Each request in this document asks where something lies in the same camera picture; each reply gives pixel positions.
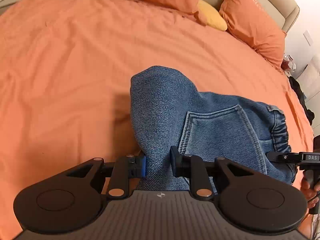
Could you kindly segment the person's right hand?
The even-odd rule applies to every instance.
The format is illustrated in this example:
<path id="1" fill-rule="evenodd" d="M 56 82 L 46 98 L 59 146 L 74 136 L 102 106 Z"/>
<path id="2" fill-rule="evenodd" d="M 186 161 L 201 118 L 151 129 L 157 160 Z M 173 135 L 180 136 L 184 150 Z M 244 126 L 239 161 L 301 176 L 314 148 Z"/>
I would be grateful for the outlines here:
<path id="1" fill-rule="evenodd" d="M 300 191 L 304 194 L 306 200 L 308 201 L 308 208 L 313 208 L 319 201 L 318 197 L 315 197 L 317 192 L 319 191 L 319 183 L 317 183 L 314 187 L 310 186 L 310 183 L 302 178 Z"/>

